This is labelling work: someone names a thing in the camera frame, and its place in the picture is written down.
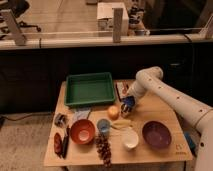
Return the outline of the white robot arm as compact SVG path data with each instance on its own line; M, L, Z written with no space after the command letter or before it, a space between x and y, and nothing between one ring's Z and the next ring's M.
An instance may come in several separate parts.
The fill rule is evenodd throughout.
M201 134L194 171L213 171L213 107L165 84L162 78L158 66L138 71L122 101L121 113L127 117L147 91L153 92Z

